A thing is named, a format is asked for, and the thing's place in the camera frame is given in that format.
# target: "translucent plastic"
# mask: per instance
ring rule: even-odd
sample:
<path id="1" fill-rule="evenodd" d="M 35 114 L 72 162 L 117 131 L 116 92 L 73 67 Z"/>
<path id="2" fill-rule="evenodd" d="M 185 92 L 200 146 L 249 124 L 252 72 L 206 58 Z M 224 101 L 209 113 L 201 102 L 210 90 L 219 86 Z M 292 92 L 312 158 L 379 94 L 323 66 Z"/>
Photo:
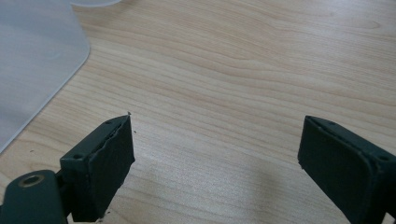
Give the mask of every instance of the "translucent plastic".
<path id="1" fill-rule="evenodd" d="M 107 7 L 120 0 L 70 0 L 70 3 L 79 7 Z"/>
<path id="2" fill-rule="evenodd" d="M 69 1 L 0 1 L 0 152 L 89 52 Z"/>

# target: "black plastic part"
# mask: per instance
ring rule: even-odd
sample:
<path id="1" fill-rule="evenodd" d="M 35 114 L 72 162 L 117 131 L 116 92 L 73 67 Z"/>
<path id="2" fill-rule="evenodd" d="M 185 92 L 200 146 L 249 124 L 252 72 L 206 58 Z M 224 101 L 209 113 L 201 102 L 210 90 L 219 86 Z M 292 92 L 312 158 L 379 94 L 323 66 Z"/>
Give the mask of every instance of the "black plastic part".
<path id="1" fill-rule="evenodd" d="M 134 162 L 129 116 L 101 124 L 61 158 L 64 185 L 75 200 L 69 207 L 76 222 L 103 217 Z"/>
<path id="2" fill-rule="evenodd" d="M 342 126 L 305 117 L 298 153 L 302 168 L 351 223 L 395 217 L 396 157 Z"/>
<path id="3" fill-rule="evenodd" d="M 6 189 L 0 223 L 67 223 L 55 173 L 36 171 L 13 180 Z"/>

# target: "screw hole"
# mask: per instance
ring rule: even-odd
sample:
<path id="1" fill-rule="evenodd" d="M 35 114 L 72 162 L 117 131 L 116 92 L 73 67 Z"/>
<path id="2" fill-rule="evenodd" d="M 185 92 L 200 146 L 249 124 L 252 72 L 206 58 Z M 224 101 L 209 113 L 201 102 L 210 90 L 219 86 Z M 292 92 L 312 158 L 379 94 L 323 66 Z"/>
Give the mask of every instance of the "screw hole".
<path id="1" fill-rule="evenodd" d="M 43 175 L 30 175 L 24 178 L 23 180 L 21 180 L 19 186 L 22 188 L 29 188 L 40 183 L 41 181 L 43 181 L 43 179 L 44 179 Z"/>
<path id="2" fill-rule="evenodd" d="M 81 159 L 81 158 L 82 158 L 81 154 L 76 154 L 73 156 L 73 159 L 76 159 L 76 160 Z"/>

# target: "tabletop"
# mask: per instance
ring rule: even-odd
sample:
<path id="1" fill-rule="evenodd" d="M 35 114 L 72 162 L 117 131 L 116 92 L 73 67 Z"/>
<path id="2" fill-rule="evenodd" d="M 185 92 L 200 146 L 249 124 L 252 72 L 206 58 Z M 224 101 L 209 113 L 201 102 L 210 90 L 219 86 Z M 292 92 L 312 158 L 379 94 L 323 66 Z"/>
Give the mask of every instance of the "tabletop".
<path id="1" fill-rule="evenodd" d="M 297 161 L 305 115 L 396 154 L 394 0 L 74 10 L 90 57 L 0 155 L 0 200 L 128 111 L 136 162 L 101 223 L 347 223 Z"/>

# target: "wooden table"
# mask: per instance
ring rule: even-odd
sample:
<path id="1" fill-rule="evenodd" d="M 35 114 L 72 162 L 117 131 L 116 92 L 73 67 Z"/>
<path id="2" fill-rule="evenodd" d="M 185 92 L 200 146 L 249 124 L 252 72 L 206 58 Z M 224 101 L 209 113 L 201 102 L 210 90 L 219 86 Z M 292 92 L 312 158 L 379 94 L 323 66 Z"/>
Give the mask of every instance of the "wooden table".
<path id="1" fill-rule="evenodd" d="M 74 10 L 91 55 L 0 155 L 0 200 L 127 111 L 136 162 L 102 223 L 347 223 L 297 162 L 305 115 L 396 154 L 393 0 Z"/>

